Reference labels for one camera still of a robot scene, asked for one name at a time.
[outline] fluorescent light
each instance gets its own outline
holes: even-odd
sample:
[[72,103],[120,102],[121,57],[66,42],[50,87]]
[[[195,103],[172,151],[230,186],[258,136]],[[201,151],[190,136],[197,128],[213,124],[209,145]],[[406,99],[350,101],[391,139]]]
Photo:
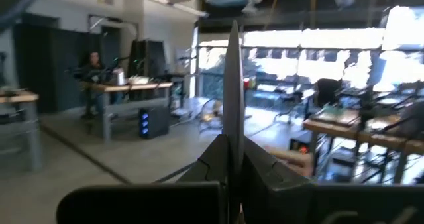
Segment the fluorescent light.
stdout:
[[207,17],[208,16],[208,14],[206,12],[198,11],[197,9],[193,9],[193,8],[185,6],[185,5],[181,5],[181,4],[177,4],[177,3],[174,4],[174,3],[171,3],[171,1],[169,1],[169,0],[150,0],[150,1],[162,4],[162,5],[165,5],[165,6],[173,7],[175,9],[179,9],[181,11],[191,13],[192,15],[197,15],[197,16],[200,16],[200,17]]

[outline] glass wall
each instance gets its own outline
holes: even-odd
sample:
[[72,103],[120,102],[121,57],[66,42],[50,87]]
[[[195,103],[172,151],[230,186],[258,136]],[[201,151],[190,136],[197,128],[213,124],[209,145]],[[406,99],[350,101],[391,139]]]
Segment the glass wall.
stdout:
[[[401,82],[424,80],[423,25],[424,8],[394,7],[386,28],[246,32],[240,39],[243,74],[265,85],[311,87],[331,78],[342,79],[345,87],[393,90]],[[222,96],[227,45],[222,34],[199,45],[203,97]],[[257,106],[252,96],[248,105]]]

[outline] concrete floor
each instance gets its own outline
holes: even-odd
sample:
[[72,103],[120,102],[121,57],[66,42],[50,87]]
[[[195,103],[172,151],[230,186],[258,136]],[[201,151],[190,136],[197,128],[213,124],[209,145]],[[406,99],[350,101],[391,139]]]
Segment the concrete floor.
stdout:
[[[86,133],[80,112],[76,109],[42,116],[41,122],[137,184],[153,182],[192,163],[218,134],[199,134],[198,123],[191,122],[172,127],[166,136],[143,140],[137,135],[137,122],[124,119],[113,126],[113,144],[105,146],[98,132]],[[288,126],[273,123],[275,113],[271,111],[248,108],[246,114],[252,118],[245,121],[245,134],[261,146],[286,149],[291,134],[300,130],[300,119]],[[53,224],[57,204],[70,191],[95,184],[119,184],[46,133],[41,132],[41,139],[45,164],[38,172],[27,171],[24,152],[8,158],[0,156],[0,223]]]

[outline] person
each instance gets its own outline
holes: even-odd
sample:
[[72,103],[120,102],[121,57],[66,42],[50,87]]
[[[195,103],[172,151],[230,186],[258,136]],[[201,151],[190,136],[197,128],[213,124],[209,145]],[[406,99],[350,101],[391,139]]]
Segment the person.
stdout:
[[[105,65],[101,62],[100,55],[99,55],[98,52],[90,52],[89,53],[89,62],[88,62],[88,64],[85,65],[85,67],[87,69],[86,72],[89,72],[90,70],[101,70],[101,69],[105,68]],[[98,115],[103,115],[104,109],[103,109],[102,93],[94,91],[94,92],[92,92],[92,94],[94,95],[95,111],[97,112]],[[121,92],[110,93],[110,95],[111,95],[111,100],[110,100],[111,105],[118,104],[123,99],[123,94]],[[83,116],[83,118],[90,119],[90,118],[93,118],[93,115],[85,114]]]

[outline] desk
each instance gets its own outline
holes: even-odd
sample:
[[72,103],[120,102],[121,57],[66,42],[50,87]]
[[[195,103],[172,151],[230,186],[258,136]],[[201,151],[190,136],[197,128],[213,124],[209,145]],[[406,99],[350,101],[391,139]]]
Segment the desk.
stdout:
[[[160,84],[142,84],[142,85],[104,85],[104,84],[91,84],[83,82],[85,88],[87,88],[87,100],[91,100],[91,90],[98,91],[101,93],[103,99],[103,117],[102,131],[103,131],[103,142],[109,144],[111,142],[111,115],[114,113],[128,111],[132,109],[142,109],[149,107],[168,106],[169,103],[169,92],[172,86],[171,82],[160,83]],[[118,91],[138,91],[146,89],[165,89],[165,97],[149,99],[143,101],[131,101],[124,104],[110,105],[110,93]],[[86,111],[91,111],[91,102],[87,102]]]
[[[389,125],[396,121],[395,117],[391,118],[378,118],[375,119],[374,123],[378,123],[379,125],[385,124]],[[310,151],[311,153],[315,154],[315,150],[317,148],[317,141],[318,141],[318,135],[319,133],[328,134],[331,137],[342,137],[346,139],[356,139],[356,125],[358,121],[355,122],[354,125],[351,127],[346,127],[342,125],[335,125],[335,124],[328,124],[321,121],[313,121],[311,119],[308,119],[303,122],[303,127],[305,129],[308,129],[312,131],[312,139],[311,139],[311,146]],[[379,135],[379,134],[372,134],[368,131],[362,131],[359,132],[357,139],[357,143],[369,143],[370,145],[378,145],[385,147],[390,150],[397,150],[400,145],[402,145],[405,141],[404,138],[401,137],[395,137],[391,135]],[[406,143],[405,148],[402,150],[401,153],[401,160],[399,160],[399,165],[396,168],[396,174],[395,174],[395,183],[400,183],[401,177],[403,174],[403,171],[405,169],[407,156],[409,154],[424,154],[424,142],[419,140],[411,140]]]
[[0,97],[0,103],[19,103],[24,110],[24,121],[0,125],[0,135],[9,135],[15,131],[26,133],[29,144],[30,168],[32,171],[39,170],[42,167],[42,147],[36,110],[38,95],[29,91],[16,91],[15,93],[16,96]]

